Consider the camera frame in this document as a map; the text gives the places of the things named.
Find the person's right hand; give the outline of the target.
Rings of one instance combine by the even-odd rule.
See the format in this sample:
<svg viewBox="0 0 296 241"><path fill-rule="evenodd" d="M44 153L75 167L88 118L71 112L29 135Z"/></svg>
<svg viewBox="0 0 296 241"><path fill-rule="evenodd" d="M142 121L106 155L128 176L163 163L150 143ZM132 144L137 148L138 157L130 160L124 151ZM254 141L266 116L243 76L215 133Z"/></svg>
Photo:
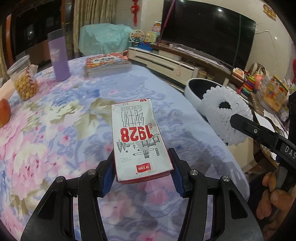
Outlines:
<svg viewBox="0 0 296 241"><path fill-rule="evenodd" d="M279 224L287 216L295 200L295 186L290 192L276 189L276 174L271 172L265 175L262 185L267 187L267 190L262 194L262 199L256 210L256 216L259 219L269 217L272 212L272 206L275 206L280 210L276 217Z"/></svg>

